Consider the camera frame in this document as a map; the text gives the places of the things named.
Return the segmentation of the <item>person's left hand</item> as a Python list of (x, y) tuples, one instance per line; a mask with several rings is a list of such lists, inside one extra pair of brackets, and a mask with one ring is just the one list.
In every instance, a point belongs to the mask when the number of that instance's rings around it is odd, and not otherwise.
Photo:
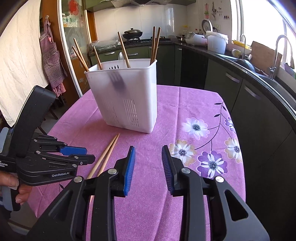
[(10, 188), (18, 188), (19, 194), (16, 196), (16, 203), (23, 205), (29, 199), (30, 193), (32, 192), (32, 187), (19, 183), (19, 180), (16, 176), (1, 171), (0, 173), (0, 185), (7, 186)]

